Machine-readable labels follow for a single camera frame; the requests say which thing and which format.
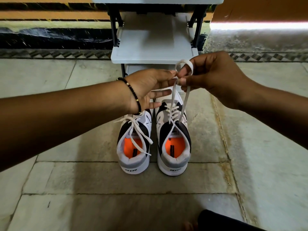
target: insole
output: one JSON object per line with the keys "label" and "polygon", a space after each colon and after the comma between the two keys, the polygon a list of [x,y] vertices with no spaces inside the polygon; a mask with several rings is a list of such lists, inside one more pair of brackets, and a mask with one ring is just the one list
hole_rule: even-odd
{"label": "insole", "polygon": [[169,138],[165,148],[168,155],[178,158],[185,149],[184,138]]}
{"label": "insole", "polygon": [[[134,139],[139,147],[142,148],[141,139]],[[124,154],[130,159],[140,154],[140,151],[133,145],[132,140],[129,138],[124,139]]]}

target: black beaded bracelet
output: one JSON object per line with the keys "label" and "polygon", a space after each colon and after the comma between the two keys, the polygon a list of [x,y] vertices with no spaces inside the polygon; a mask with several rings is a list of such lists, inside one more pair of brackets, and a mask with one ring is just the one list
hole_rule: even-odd
{"label": "black beaded bracelet", "polygon": [[140,105],[140,102],[139,102],[139,99],[138,99],[136,93],[134,92],[134,89],[133,89],[133,88],[131,87],[131,85],[126,81],[126,79],[119,77],[117,80],[121,80],[121,81],[125,82],[126,85],[129,87],[129,89],[131,90],[131,92],[133,93],[133,95],[134,95],[134,97],[135,97],[135,99],[136,99],[136,101],[137,101],[137,105],[138,105],[138,109],[139,109],[138,113],[137,113],[137,114],[134,114],[134,115],[139,115],[139,114],[141,113],[141,105]]}

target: untied shoelace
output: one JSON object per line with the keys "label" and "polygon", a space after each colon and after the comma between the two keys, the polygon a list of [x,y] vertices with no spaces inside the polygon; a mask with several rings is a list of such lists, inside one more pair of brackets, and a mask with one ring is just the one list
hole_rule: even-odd
{"label": "untied shoelace", "polygon": [[140,119],[140,117],[141,117],[142,115],[144,115],[144,111],[143,111],[141,114],[139,114],[138,116],[136,116],[136,117],[125,116],[125,117],[123,117],[121,120],[118,120],[118,121],[116,121],[116,122],[122,122],[122,121],[124,121],[124,120],[129,120],[129,123],[130,123],[130,122],[132,123],[132,128],[131,128],[131,130],[129,131],[129,135],[130,135],[130,138],[131,138],[131,141],[132,141],[133,145],[134,145],[140,152],[143,152],[143,153],[145,153],[145,154],[147,154],[147,155],[151,155],[150,153],[145,152],[145,151],[135,142],[135,140],[132,138],[132,133],[133,133],[133,130],[135,129],[135,131],[137,132],[137,134],[141,134],[146,140],[148,140],[148,142],[149,142],[150,144],[153,144],[153,141],[152,141],[148,136],[146,136],[146,135],[143,133],[143,131],[140,129],[140,127],[139,127],[138,120]]}
{"label": "untied shoelace", "polygon": [[[178,72],[177,67],[181,63],[185,63],[185,64],[187,64],[190,67],[190,69],[191,69],[190,75],[192,75],[193,74],[193,64],[189,60],[184,60],[184,59],[180,60],[175,65],[175,71]],[[173,128],[175,127],[175,122],[176,121],[179,121],[179,123],[182,121],[182,118],[183,118],[183,115],[184,115],[184,112],[185,112],[185,108],[186,108],[186,104],[187,104],[187,101],[188,101],[189,93],[190,93],[190,86],[188,86],[180,117],[175,119],[175,115],[177,114],[177,116],[178,116],[178,113],[179,113],[179,110],[178,110],[179,106],[176,106],[176,104],[174,104],[174,99],[175,99],[175,94],[176,94],[176,85],[178,84],[178,82],[179,82],[179,78],[176,80],[176,82],[173,85],[171,104],[165,106],[167,108],[166,111],[169,112],[169,114],[168,114],[168,116],[169,116],[169,124],[171,124],[171,122],[173,123],[173,126],[172,126],[171,130],[173,130]]]}

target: pant leg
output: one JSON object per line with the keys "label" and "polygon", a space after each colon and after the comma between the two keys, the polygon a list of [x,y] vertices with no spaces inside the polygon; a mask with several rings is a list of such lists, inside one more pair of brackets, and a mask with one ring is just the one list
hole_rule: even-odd
{"label": "pant leg", "polygon": [[233,230],[261,231],[263,229],[246,224],[242,221],[226,217],[209,210],[203,210],[198,217],[199,231],[223,230],[235,228]]}

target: shoe's left sneaker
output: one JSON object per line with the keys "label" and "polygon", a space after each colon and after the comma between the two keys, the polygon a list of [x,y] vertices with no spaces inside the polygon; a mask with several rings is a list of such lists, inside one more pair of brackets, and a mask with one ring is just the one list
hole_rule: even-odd
{"label": "shoe's left sneaker", "polygon": [[150,162],[150,139],[153,110],[147,109],[140,115],[125,115],[116,152],[124,172],[138,174],[146,170]]}
{"label": "shoe's left sneaker", "polygon": [[162,105],[155,109],[158,138],[157,163],[160,170],[170,176],[182,174],[190,159],[191,140],[188,133],[186,112],[182,110],[183,100],[175,88],[172,95],[157,98]]}

